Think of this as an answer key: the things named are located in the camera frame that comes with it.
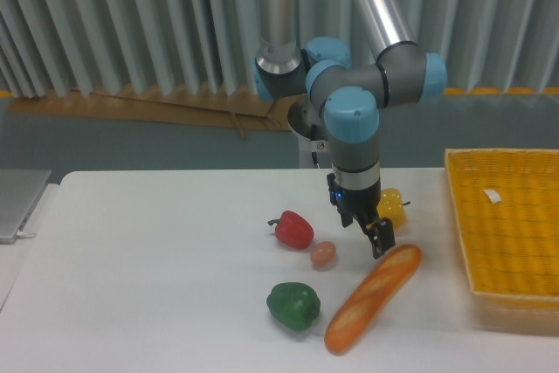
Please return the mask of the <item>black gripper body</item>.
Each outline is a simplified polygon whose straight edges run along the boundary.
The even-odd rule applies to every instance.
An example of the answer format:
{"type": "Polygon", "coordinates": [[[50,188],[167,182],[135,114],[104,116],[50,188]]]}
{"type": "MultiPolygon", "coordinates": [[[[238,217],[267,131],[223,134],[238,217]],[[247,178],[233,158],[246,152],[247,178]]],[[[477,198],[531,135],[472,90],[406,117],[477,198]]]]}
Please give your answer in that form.
{"type": "Polygon", "coordinates": [[[373,223],[380,219],[376,209],[381,197],[381,181],[365,189],[350,190],[343,188],[335,180],[335,174],[327,175],[328,192],[331,204],[337,209],[350,211],[358,223],[373,223]]]}

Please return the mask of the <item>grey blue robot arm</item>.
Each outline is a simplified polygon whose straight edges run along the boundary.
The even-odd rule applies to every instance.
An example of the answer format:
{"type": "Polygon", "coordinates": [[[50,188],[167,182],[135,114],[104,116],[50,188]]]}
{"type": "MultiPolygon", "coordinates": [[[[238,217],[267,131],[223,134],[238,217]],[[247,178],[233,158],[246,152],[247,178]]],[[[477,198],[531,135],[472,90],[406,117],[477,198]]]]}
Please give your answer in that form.
{"type": "Polygon", "coordinates": [[[352,0],[374,54],[354,66],[339,39],[297,42],[296,0],[259,0],[259,48],[252,63],[261,97],[306,95],[301,112],[309,140],[326,142],[332,170],[331,204],[343,226],[358,223],[375,258],[395,244],[392,222],[378,213],[381,199],[379,112],[440,96],[447,84],[444,60],[422,52],[397,0],[352,0]]]}

